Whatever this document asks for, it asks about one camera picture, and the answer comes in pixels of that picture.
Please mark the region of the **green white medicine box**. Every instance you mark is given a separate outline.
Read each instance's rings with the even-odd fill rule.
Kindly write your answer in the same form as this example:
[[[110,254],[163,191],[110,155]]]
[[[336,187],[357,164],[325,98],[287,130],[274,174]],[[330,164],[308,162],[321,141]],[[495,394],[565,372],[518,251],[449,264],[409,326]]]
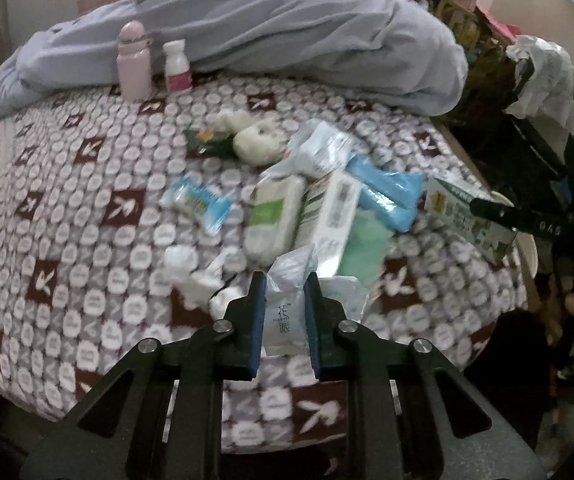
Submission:
[[[434,174],[427,180],[425,211],[476,247],[488,262],[500,264],[514,244],[516,233],[475,216],[470,210],[475,198],[487,200],[488,194],[448,172]]]

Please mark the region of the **wooden crib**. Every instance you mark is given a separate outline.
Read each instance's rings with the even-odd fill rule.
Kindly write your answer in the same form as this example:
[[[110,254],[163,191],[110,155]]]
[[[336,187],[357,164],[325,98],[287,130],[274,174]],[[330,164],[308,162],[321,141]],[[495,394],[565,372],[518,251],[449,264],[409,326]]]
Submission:
[[[464,49],[468,75],[462,97],[448,116],[464,115],[471,102],[479,98],[481,88],[491,84],[503,72],[509,42],[478,9],[469,11],[456,0],[426,0],[428,10],[453,32]]]

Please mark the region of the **white bottle red label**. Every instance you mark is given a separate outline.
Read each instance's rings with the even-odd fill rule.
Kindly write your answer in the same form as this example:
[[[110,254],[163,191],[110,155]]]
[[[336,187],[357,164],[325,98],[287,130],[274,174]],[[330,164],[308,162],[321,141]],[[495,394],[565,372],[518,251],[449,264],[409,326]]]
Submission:
[[[174,40],[163,45],[165,52],[165,85],[169,93],[191,90],[191,64],[185,54],[185,40]]]

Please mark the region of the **white patterned cloth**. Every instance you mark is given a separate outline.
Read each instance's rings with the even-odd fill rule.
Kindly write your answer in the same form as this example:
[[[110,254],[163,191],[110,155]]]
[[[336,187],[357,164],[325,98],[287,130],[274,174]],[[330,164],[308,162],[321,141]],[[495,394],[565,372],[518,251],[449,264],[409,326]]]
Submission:
[[[520,35],[505,50],[516,63],[517,99],[505,112],[519,119],[548,117],[567,125],[574,97],[574,67],[569,53],[556,42]]]

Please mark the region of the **dark green snack wrapper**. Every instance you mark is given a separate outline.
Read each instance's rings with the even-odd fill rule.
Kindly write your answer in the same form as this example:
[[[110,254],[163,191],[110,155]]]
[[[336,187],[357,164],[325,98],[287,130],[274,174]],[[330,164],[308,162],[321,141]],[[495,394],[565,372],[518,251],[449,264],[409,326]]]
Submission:
[[[184,130],[187,151],[194,157],[235,157],[232,133],[209,129]]]

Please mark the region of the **grey blue blanket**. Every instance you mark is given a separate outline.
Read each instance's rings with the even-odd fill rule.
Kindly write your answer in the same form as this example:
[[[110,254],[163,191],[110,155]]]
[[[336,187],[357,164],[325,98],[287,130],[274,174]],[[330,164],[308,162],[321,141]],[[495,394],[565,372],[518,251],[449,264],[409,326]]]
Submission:
[[[354,99],[438,116],[468,74],[451,29],[412,0],[120,0],[33,34],[0,66],[0,118],[66,89],[118,80],[118,36],[143,24],[151,65],[181,40],[198,73],[316,80]]]

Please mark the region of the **blue white candy wrapper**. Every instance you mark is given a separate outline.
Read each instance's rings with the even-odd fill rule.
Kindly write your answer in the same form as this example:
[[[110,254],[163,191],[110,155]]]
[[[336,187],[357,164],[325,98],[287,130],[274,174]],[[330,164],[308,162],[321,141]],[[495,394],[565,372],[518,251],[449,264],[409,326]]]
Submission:
[[[182,178],[163,193],[159,206],[184,214],[197,222],[207,235],[216,236],[229,217],[232,202],[191,178]]]

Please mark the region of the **green white tissue pack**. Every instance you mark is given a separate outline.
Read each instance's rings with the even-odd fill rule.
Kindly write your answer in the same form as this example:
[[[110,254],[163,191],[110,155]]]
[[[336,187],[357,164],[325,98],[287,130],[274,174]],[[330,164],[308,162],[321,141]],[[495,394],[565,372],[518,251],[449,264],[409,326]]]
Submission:
[[[255,189],[244,251],[259,266],[271,266],[293,246],[302,199],[307,188],[303,177],[266,180]]]

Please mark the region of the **silver plastic bag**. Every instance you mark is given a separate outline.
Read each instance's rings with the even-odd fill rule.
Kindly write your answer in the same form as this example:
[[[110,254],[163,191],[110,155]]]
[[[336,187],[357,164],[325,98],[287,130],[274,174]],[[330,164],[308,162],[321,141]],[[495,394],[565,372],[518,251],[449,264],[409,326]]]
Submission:
[[[287,143],[284,157],[260,176],[260,181],[301,176],[320,179],[345,169],[353,151],[353,138],[320,119],[305,122]]]

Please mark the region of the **green cloth piece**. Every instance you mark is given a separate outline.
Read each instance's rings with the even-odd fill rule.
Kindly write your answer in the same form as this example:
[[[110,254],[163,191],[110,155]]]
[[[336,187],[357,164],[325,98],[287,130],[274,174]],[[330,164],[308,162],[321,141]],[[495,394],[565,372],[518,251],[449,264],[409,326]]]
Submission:
[[[353,276],[371,288],[383,272],[393,232],[376,218],[373,210],[359,209],[354,217],[337,274]]]

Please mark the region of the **cream plush toy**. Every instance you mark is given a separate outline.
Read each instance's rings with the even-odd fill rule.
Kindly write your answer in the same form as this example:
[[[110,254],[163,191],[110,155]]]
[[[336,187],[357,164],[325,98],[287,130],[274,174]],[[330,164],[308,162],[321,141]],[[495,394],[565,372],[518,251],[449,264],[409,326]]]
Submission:
[[[245,110],[222,110],[211,126],[232,140],[234,154],[248,166],[267,167],[283,158],[287,136],[272,119]]]

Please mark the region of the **pink bottle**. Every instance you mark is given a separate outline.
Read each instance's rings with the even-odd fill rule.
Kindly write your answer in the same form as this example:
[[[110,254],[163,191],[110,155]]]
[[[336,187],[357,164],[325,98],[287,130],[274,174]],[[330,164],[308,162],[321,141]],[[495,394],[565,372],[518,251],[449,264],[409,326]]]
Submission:
[[[142,102],[151,95],[151,58],[144,25],[130,21],[121,28],[117,40],[117,70],[121,96],[129,102]]]

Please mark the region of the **white striped carton box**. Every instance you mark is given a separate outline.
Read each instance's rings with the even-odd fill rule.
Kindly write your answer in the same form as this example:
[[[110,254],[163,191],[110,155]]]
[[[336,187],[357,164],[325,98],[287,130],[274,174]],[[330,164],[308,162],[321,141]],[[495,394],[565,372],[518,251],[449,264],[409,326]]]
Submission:
[[[359,180],[335,170],[311,184],[305,193],[293,247],[315,246],[320,278],[331,278],[339,269],[361,191]]]

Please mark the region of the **crumpled white tissue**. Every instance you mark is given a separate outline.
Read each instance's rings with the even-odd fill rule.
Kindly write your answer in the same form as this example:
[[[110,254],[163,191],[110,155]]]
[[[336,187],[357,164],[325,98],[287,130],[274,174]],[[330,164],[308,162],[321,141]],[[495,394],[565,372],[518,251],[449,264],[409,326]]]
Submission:
[[[224,318],[231,301],[246,295],[239,285],[225,283],[225,264],[232,263],[235,254],[233,247],[225,247],[206,269],[200,270],[198,252],[193,246],[173,245],[165,250],[165,276],[180,292],[187,310],[202,310],[217,321]]]

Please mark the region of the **blue plastic wrapper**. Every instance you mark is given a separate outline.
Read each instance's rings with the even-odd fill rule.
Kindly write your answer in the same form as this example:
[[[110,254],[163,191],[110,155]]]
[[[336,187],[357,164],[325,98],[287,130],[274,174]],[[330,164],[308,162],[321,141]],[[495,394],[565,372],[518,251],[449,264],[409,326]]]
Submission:
[[[352,156],[345,171],[363,184],[361,208],[374,211],[376,219],[389,230],[407,233],[412,229],[424,192],[422,174],[386,172],[360,155]]]

